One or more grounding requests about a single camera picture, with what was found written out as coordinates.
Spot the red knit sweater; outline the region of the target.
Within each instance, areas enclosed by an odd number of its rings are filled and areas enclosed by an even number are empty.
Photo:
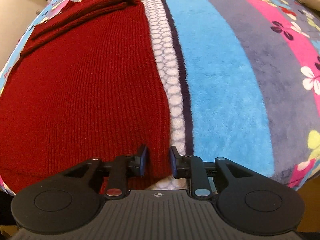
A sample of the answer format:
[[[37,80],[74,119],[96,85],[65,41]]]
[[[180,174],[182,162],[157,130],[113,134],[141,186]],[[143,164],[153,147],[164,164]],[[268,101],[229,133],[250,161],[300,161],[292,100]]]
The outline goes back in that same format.
[[[14,192],[97,157],[149,149],[136,189],[170,174],[170,111],[141,0],[68,2],[37,25],[1,94],[1,178]]]

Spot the floral striped bed blanket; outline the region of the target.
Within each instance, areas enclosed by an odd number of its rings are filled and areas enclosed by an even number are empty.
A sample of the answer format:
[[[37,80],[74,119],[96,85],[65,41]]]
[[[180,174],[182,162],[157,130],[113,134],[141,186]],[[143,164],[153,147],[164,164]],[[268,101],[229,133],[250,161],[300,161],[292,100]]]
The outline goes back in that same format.
[[[1,72],[1,94],[34,28]],[[226,157],[293,189],[319,171],[319,19],[295,0],[141,0],[181,155]],[[142,189],[185,187],[171,172]]]

